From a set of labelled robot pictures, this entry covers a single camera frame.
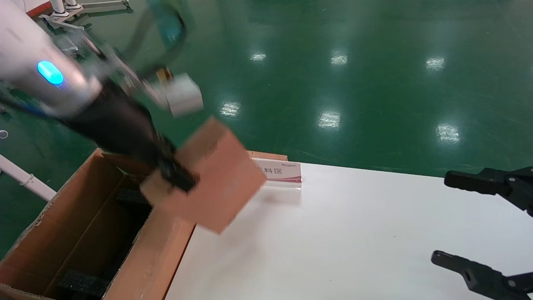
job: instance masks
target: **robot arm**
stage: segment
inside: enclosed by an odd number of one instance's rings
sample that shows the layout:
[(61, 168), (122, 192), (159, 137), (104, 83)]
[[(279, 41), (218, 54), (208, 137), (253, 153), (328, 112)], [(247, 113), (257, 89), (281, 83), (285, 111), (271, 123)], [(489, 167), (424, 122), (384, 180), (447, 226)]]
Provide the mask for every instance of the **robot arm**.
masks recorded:
[[(160, 168), (163, 178), (186, 192), (193, 188), (195, 179), (174, 160), (174, 145), (155, 130), (144, 106), (108, 76), (85, 72), (10, 0), (0, 0), (0, 3), (0, 81), (7, 81), (38, 99), (46, 115), (103, 148)], [(115, 65), (118, 60), (101, 52), (98, 56), (105, 62), (114, 59)], [(123, 67), (129, 73), (127, 77), (144, 85), (131, 70)], [(173, 108), (179, 102), (168, 101), (169, 93), (165, 94), (163, 88), (145, 85), (145, 90), (161, 106)], [(183, 89), (171, 90), (170, 94), (179, 96), (176, 91)]]

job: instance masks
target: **white table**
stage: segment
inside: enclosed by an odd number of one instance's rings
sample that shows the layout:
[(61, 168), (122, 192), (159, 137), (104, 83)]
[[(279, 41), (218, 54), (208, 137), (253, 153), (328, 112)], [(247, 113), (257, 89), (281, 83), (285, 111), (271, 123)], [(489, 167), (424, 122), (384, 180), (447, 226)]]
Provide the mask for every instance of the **white table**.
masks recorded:
[(200, 227), (166, 300), (465, 300), (434, 250), (533, 271), (533, 219), (442, 178), (302, 164), (299, 204), (263, 188), (218, 236)]

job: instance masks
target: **open cardboard box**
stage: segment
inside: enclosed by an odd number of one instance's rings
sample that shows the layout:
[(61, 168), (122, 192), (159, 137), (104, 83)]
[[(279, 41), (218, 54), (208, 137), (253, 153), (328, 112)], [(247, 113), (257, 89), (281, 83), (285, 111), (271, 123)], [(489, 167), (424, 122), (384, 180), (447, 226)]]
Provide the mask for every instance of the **open cardboard box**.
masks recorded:
[[(195, 225), (157, 207), (136, 213), (115, 201), (150, 172), (95, 150), (0, 264), (0, 295), (70, 298), (58, 286), (68, 270), (102, 277), (118, 261), (104, 299), (163, 299)], [(122, 265), (121, 255), (127, 255)]]
[[(194, 190), (198, 205), (188, 208), (212, 214), (206, 203), (220, 199), (233, 210), (214, 214), (219, 220), (215, 231), (227, 226), (265, 181), (237, 138), (214, 119), (207, 121), (177, 154), (178, 160), (179, 155), (191, 158), (180, 162), (188, 163), (185, 165), (190, 170), (200, 174)], [(198, 195), (203, 187), (207, 191), (210, 182), (217, 181), (214, 175), (221, 167), (224, 174), (238, 176), (224, 178), (231, 189), (222, 186), (221, 192), (208, 194), (204, 201)], [(132, 207), (116, 201), (123, 189), (138, 188), (149, 175), (155, 187), (168, 188), (157, 174), (157, 170), (152, 172), (127, 157), (96, 149), (0, 262), (0, 297), (72, 299), (73, 292), (59, 283), (74, 270), (110, 282), (103, 300), (164, 299), (195, 223), (201, 221), (192, 214), (185, 216), (189, 220), (185, 221), (176, 211), (157, 203), (153, 207), (147, 203)], [(176, 198), (187, 200), (174, 189), (154, 190), (157, 195), (144, 193), (152, 203), (154, 199), (163, 204), (177, 203), (172, 201)], [(243, 191), (245, 196), (239, 198)]]

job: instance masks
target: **cardboard box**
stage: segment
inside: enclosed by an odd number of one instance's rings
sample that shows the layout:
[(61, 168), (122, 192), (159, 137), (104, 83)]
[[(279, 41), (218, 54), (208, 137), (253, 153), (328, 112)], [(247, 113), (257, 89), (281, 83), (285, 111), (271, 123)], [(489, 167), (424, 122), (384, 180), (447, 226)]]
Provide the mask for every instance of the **cardboard box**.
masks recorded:
[(150, 171), (94, 151), (0, 262), (0, 297), (61, 299), (58, 283), (67, 270), (100, 277), (126, 247), (103, 299), (164, 299), (194, 224), (153, 208), (135, 236), (137, 216), (114, 201)]
[(266, 181), (237, 137), (209, 119), (176, 153), (176, 160), (198, 178), (185, 193), (153, 172), (141, 191), (154, 207), (221, 233)]
[[(218, 232), (265, 181), (240, 142), (214, 119), (177, 158), (200, 178), (187, 198), (193, 196), (194, 205), (179, 213)], [(0, 297), (70, 299), (58, 284), (67, 271), (75, 270), (110, 276), (103, 300), (163, 300), (195, 223), (175, 214), (176, 203), (183, 203), (167, 196), (183, 201), (183, 195), (157, 172), (143, 185), (144, 192), (164, 205), (146, 205), (147, 211), (139, 213), (115, 201), (122, 189), (138, 187), (151, 172), (127, 157), (95, 150), (0, 262)], [(220, 178), (222, 174), (232, 177)], [(117, 271), (110, 273), (114, 267)]]

